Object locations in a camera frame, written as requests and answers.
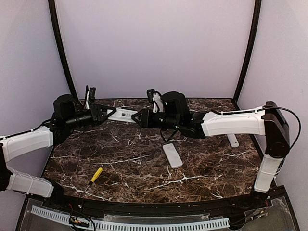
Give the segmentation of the white remote with display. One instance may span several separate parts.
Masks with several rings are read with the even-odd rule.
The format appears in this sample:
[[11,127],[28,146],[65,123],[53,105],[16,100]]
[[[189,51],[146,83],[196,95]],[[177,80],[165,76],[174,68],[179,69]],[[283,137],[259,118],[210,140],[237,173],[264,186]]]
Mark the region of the white remote with display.
[[135,123],[132,119],[132,115],[136,114],[138,111],[116,108],[116,112],[108,117],[109,120]]

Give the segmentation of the yellow handled screwdriver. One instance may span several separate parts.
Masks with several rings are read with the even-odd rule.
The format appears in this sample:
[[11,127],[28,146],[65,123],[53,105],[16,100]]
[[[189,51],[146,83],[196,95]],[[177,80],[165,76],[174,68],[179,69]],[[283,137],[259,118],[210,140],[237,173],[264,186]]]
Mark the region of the yellow handled screwdriver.
[[95,174],[92,176],[91,180],[89,181],[88,183],[89,186],[91,186],[96,181],[96,179],[100,176],[102,171],[103,171],[102,167],[98,168],[98,170],[95,172]]

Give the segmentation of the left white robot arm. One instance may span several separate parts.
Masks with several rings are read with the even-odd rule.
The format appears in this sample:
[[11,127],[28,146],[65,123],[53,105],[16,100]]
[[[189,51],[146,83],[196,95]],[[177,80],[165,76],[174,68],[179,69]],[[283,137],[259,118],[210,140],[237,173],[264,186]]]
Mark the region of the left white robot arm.
[[49,202],[58,210],[68,206],[68,199],[54,191],[53,184],[45,178],[38,178],[7,166],[14,158],[26,153],[57,146],[63,143],[74,129],[84,126],[98,126],[105,122],[116,108],[96,104],[90,96],[82,104],[70,94],[59,96],[53,103],[54,113],[51,119],[37,128],[1,137],[0,139],[0,189],[35,194],[49,198]]

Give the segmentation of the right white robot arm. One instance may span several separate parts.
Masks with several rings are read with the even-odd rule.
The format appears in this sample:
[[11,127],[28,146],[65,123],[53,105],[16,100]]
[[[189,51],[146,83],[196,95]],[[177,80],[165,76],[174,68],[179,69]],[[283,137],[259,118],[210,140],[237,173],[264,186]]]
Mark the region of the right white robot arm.
[[142,128],[172,129],[181,135],[203,139],[215,135],[255,134],[266,137],[266,150],[257,174],[254,191],[246,197],[250,209],[264,201],[278,168],[290,151],[289,125],[273,101],[265,106],[231,112],[192,112],[184,94],[171,91],[154,98],[155,91],[147,91],[154,109],[142,109],[131,116]]

